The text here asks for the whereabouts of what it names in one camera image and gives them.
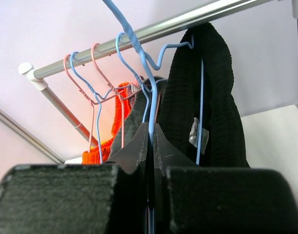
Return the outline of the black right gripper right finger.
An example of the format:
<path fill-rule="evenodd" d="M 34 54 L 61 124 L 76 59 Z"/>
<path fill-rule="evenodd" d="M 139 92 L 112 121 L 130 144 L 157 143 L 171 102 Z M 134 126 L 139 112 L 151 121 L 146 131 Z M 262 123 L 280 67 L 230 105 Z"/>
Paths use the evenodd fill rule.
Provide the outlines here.
<path fill-rule="evenodd" d="M 298 234 L 298 206 L 277 171 L 200 167 L 155 125 L 158 234 Z"/>

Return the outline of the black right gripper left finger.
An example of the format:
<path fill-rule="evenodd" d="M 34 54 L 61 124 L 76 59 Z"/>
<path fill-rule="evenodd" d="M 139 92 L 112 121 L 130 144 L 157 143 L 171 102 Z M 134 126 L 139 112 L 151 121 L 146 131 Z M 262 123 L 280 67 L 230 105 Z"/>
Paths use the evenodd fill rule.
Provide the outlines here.
<path fill-rule="evenodd" d="M 0 234 L 146 234 L 148 126 L 98 165 L 28 165 L 0 182 Z"/>

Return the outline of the black shorts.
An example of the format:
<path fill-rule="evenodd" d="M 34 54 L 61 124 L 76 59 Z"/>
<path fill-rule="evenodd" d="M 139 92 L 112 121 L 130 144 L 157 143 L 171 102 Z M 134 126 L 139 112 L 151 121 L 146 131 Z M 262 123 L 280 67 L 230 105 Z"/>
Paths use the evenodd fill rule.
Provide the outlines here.
<path fill-rule="evenodd" d="M 209 22 L 188 29 L 181 42 L 158 117 L 165 137 L 203 167 L 248 167 L 227 44 Z"/>

